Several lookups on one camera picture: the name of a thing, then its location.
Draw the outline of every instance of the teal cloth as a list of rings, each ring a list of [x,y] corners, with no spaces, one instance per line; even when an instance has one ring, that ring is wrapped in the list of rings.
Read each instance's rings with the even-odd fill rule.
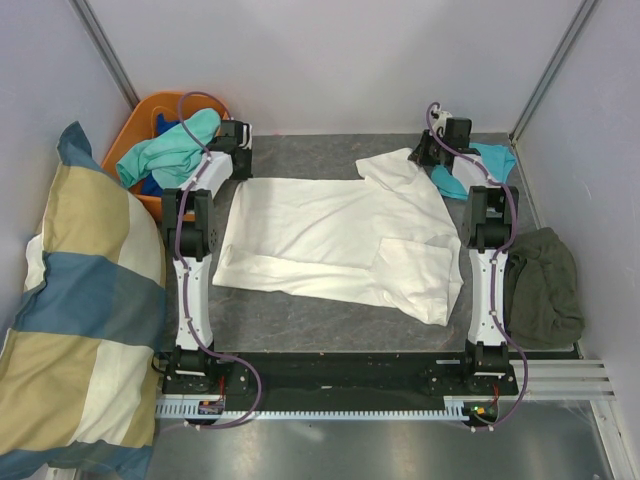
[[[482,161],[499,182],[506,182],[509,172],[516,164],[516,157],[513,156],[509,148],[502,145],[483,145],[481,143],[470,144],[482,155]],[[445,197],[467,199],[467,191],[462,184],[453,178],[442,165],[438,165],[431,172],[431,181],[438,187],[440,194]]]
[[[185,123],[196,138],[206,144],[220,126],[220,115],[212,108],[205,108]],[[201,148],[182,125],[176,125],[157,138],[134,145],[116,164],[116,171],[125,188],[131,188],[151,172],[161,188],[178,188],[201,159]]]

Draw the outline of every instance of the striped cushion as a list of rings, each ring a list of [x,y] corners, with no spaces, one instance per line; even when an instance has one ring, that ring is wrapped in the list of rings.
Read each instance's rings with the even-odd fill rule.
[[[44,463],[142,479],[158,381],[150,362],[165,318],[162,239],[93,161],[77,122],[58,153],[0,356],[0,479]]]

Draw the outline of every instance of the orange plastic bin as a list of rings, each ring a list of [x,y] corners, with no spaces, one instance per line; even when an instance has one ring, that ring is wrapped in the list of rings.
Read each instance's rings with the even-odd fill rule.
[[[131,116],[120,131],[118,138],[113,143],[107,156],[102,162],[102,168],[116,178],[116,163],[133,147],[136,143],[154,137],[156,116],[164,114],[167,121],[178,120],[178,100],[183,95],[181,92],[158,92],[142,100],[131,113]],[[183,103],[184,118],[189,118],[198,110],[203,108],[213,108],[221,118],[227,119],[226,107],[224,104],[212,100],[204,95],[192,95],[185,99]],[[156,222],[162,222],[162,204],[160,197],[140,195],[142,182],[138,182],[129,191],[135,194],[145,208],[151,213]],[[186,215],[185,219],[192,219],[193,215]]]

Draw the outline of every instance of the white wall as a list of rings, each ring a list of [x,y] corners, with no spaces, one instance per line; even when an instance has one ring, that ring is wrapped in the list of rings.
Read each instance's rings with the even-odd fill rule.
[[[58,136],[80,120],[102,160],[129,113],[67,0],[0,1],[0,339],[20,298],[24,247],[58,164]]]
[[[584,344],[640,448],[639,26],[637,0],[601,2],[519,150],[539,213],[576,257]]]
[[[509,131],[579,0],[90,0],[141,97],[221,95],[259,134]]]

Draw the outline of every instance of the gray mat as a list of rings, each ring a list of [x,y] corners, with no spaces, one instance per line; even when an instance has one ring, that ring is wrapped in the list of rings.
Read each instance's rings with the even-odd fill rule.
[[[358,179],[355,161],[403,147],[413,148],[419,135],[318,135],[256,137],[253,146],[255,177]],[[504,134],[476,135],[473,141],[507,144]],[[520,190],[518,227],[535,229],[533,213],[522,179],[514,168],[508,183]],[[216,196],[218,261],[229,208],[236,185],[227,182]],[[445,199],[460,228],[464,202]],[[167,269],[168,325],[165,349],[175,342],[177,295],[175,274]],[[332,300],[295,297],[227,287],[209,287],[209,317],[219,351],[455,351],[464,347],[472,308],[471,264],[466,249],[460,253],[464,286],[446,327],[424,325],[396,309]]]

